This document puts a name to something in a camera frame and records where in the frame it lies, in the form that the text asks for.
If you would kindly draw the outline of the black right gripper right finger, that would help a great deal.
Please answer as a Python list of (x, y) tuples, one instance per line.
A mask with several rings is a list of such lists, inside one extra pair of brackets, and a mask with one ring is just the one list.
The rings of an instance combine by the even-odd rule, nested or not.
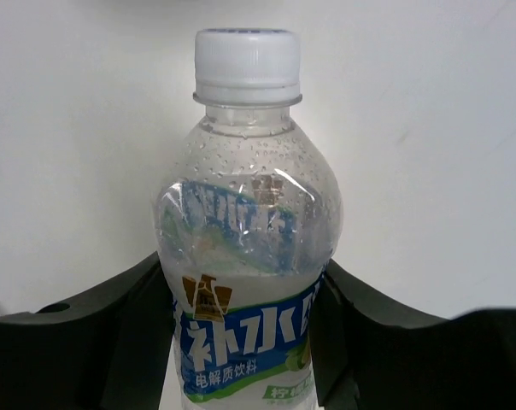
[(326, 409), (516, 409), (516, 308), (443, 319), (330, 262), (309, 336)]

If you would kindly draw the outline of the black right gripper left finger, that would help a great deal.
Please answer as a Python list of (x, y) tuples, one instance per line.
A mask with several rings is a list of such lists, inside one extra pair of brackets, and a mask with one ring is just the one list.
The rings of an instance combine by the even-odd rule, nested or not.
[(36, 313), (0, 316), (0, 409), (157, 409), (173, 331), (156, 254)]

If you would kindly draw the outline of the clear bottle green-blue label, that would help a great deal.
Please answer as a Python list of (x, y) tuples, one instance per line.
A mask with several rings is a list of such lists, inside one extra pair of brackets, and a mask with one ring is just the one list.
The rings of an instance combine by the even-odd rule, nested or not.
[(195, 37), (205, 113), (155, 199), (186, 409), (315, 409), (309, 319), (343, 222), (333, 171), (291, 108), (300, 42), (274, 29)]

